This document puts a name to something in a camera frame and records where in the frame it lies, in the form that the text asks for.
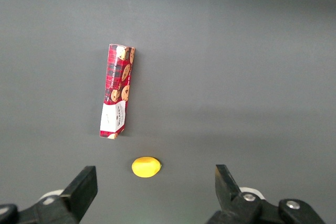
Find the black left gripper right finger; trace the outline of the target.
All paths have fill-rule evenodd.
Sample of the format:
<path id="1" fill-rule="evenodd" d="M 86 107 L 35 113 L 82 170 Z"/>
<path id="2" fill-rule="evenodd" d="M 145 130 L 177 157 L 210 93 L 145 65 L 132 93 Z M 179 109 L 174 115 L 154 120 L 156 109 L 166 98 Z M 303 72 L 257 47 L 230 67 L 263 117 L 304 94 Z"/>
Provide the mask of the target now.
<path id="1" fill-rule="evenodd" d="M 221 210 L 207 223 L 325 223 L 302 200 L 282 199 L 275 206 L 260 191 L 239 187 L 226 165 L 216 165 L 215 191 Z"/>

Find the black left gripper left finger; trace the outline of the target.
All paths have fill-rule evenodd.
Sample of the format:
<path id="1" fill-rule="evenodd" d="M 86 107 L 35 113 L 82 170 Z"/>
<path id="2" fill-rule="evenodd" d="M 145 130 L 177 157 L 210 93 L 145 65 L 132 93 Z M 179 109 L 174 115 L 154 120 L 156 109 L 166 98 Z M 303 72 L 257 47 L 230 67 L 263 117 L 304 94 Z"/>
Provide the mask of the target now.
<path id="1" fill-rule="evenodd" d="M 23 211 L 2 204 L 1 223 L 79 223 L 97 192 L 96 167 L 86 166 L 60 195 L 45 196 Z"/>

